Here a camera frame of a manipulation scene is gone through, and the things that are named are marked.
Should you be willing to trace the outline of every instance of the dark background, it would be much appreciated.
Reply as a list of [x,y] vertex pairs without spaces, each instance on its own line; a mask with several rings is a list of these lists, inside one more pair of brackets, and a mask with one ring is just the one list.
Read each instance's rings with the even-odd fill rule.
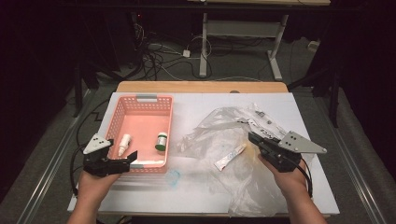
[[[0,159],[4,171],[1,199],[47,125],[66,104],[77,64],[89,58],[116,71],[136,57],[134,30],[126,19],[130,14],[83,12],[83,20],[80,11],[65,10],[57,4],[50,0],[0,3],[1,102],[5,103],[1,106],[1,139],[6,155]],[[323,66],[336,65],[353,111],[376,152],[396,177],[395,146],[391,140],[396,136],[394,5],[391,0],[332,1],[334,7],[365,7],[359,15],[334,14],[331,21],[331,15],[291,15],[284,39],[321,39],[307,75]],[[181,42],[191,40],[191,35],[201,29],[199,13],[146,11],[141,15],[145,30],[174,36]],[[246,20],[255,17],[246,15]],[[332,73],[309,85],[330,87]]]

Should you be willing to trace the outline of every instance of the desk leg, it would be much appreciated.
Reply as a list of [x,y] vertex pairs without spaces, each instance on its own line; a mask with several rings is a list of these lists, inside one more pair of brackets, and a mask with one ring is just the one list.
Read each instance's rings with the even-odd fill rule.
[[282,22],[279,24],[279,27],[277,28],[274,49],[267,51],[268,60],[270,61],[271,68],[272,68],[273,74],[274,74],[274,78],[277,81],[282,80],[282,75],[280,74],[279,66],[277,65],[277,62],[276,62],[276,53],[277,53],[277,49],[279,48],[280,41],[282,41],[282,36],[283,36],[283,32],[285,31],[285,28],[286,28],[286,23],[288,21],[288,17],[289,17],[289,15],[284,15],[282,17]]
[[202,25],[202,52],[201,61],[199,65],[199,76],[206,77],[206,66],[207,66],[207,50],[206,50],[206,37],[207,37],[207,13],[204,13],[203,25]]

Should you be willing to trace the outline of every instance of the white tabletop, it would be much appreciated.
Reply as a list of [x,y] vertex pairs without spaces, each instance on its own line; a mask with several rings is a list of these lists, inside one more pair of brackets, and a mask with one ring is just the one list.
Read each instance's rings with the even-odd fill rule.
[[[114,106],[120,95],[130,92],[115,92],[112,95],[102,125],[98,131],[106,135]],[[225,106],[248,106],[255,103],[286,131],[295,131],[309,138],[297,104],[291,93],[164,93],[174,97],[170,150],[184,135],[193,129],[214,109]],[[213,192],[205,182],[210,174],[199,166],[194,158],[169,156],[166,175],[123,175],[103,200],[99,212],[110,214],[139,215],[216,215],[228,216],[231,193]],[[263,172],[269,171],[263,166]],[[311,164],[314,185],[314,203],[324,215],[339,214],[326,175],[315,156]],[[266,187],[275,188],[275,181],[268,175]],[[72,197],[68,211],[74,209],[76,199]],[[286,203],[279,202],[272,211],[287,213]]]

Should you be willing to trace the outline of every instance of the plastic basket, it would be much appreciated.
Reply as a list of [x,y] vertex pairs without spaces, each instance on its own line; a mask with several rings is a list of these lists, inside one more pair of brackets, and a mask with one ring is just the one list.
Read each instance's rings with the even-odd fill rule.
[[[168,150],[155,148],[158,133],[171,131],[173,97],[169,95],[122,95],[117,101],[107,129],[106,139],[114,139],[108,152],[112,160],[125,158],[137,150],[137,160],[131,163],[131,173],[165,173]],[[128,133],[131,142],[119,157],[120,141]]]

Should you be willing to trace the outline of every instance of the plastic bag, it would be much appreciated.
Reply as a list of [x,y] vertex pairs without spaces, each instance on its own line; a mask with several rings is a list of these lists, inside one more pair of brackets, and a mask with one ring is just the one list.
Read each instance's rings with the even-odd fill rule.
[[[286,210],[286,202],[272,173],[259,161],[260,151],[248,141],[250,127],[240,122],[244,119],[254,119],[273,137],[281,139],[286,135],[286,131],[256,105],[223,107],[210,113],[193,133],[185,135],[175,152],[177,156],[200,160],[200,165],[210,173],[211,191],[232,195],[231,216],[273,216]],[[247,144],[245,150],[219,171],[215,162],[242,144]]]

